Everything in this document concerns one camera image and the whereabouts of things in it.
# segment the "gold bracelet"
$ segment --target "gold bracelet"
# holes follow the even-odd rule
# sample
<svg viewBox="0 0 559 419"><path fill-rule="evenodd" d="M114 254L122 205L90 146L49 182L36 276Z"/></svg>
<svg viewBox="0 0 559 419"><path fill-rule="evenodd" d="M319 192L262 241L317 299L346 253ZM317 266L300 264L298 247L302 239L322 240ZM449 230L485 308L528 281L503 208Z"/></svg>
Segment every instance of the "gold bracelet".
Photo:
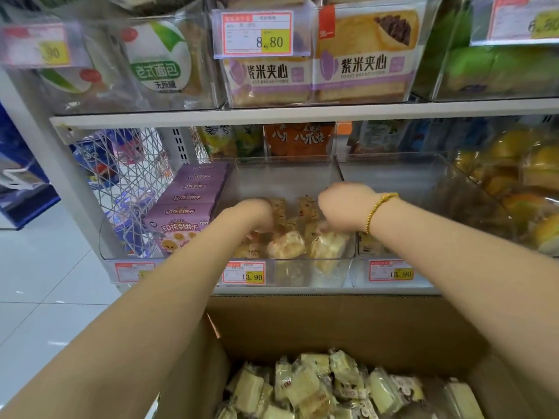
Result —
<svg viewBox="0 0 559 419"><path fill-rule="evenodd" d="M369 217L367 218L367 226L365 227L365 233L367 235L371 234L371 219L373 218L375 212L378 210L379 207L381 207L383 203L386 203L388 200L394 197L400 197L400 194L398 193L382 194L381 199L378 201L377 204L374 205L373 210L371 210L371 212L369 213Z"/></svg>

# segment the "person's left hand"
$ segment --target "person's left hand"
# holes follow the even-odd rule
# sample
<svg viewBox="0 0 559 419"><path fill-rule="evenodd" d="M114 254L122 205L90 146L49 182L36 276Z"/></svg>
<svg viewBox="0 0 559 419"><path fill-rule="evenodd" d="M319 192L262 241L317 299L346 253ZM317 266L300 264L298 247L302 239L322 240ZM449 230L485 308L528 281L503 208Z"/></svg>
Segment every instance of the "person's left hand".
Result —
<svg viewBox="0 0 559 419"><path fill-rule="evenodd" d="M235 206L240 213L248 219L250 231L259 233L272 232L274 228L274 216L272 205L263 198L243 200Z"/></svg>

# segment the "brown cardboard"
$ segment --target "brown cardboard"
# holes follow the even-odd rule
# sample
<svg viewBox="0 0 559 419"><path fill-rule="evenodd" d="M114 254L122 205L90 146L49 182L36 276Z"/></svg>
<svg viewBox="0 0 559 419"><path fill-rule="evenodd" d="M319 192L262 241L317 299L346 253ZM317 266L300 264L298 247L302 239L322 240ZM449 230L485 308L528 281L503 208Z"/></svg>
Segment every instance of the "brown cardboard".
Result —
<svg viewBox="0 0 559 419"><path fill-rule="evenodd" d="M557 401L503 362L441 297L211 297L206 311L215 330L205 316L161 391L156 419L212 419L227 357L271 365L331 347L391 372L466 379L486 419L557 416Z"/></svg>

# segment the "purple stripe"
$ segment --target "purple stripe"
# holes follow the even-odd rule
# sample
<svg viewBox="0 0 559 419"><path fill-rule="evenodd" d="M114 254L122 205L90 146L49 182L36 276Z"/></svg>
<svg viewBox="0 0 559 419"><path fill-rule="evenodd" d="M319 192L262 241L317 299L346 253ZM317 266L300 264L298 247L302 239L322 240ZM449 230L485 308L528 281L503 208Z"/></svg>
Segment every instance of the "purple stripe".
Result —
<svg viewBox="0 0 559 419"><path fill-rule="evenodd" d="M334 89L347 88L349 86L384 84L387 82L407 82L413 77L414 73L415 72L410 72L406 75L393 75L391 77L370 77L367 79L348 79L347 81L342 82L326 82L323 84L313 84L312 89Z"/></svg>
<svg viewBox="0 0 559 419"><path fill-rule="evenodd" d="M254 93L283 93L286 91L311 91L311 84L298 84L298 85L266 85L266 86L252 86L251 84L244 84L231 92L233 94L241 93L243 91L252 91Z"/></svg>

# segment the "white floor tile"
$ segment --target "white floor tile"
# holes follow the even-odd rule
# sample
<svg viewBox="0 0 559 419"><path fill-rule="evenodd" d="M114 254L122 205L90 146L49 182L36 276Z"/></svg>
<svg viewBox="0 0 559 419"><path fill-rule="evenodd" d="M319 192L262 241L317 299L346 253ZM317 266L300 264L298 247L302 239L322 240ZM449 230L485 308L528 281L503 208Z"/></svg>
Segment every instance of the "white floor tile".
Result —
<svg viewBox="0 0 559 419"><path fill-rule="evenodd" d="M21 231L1 231L0 302L39 303L90 250L61 203Z"/></svg>
<svg viewBox="0 0 559 419"><path fill-rule="evenodd" d="M41 304L0 345L0 406L80 333L106 306Z"/></svg>
<svg viewBox="0 0 559 419"><path fill-rule="evenodd" d="M101 261L90 251L43 302L112 304L119 296Z"/></svg>
<svg viewBox="0 0 559 419"><path fill-rule="evenodd" d="M29 316L35 307L37 304L0 303L0 344Z"/></svg>

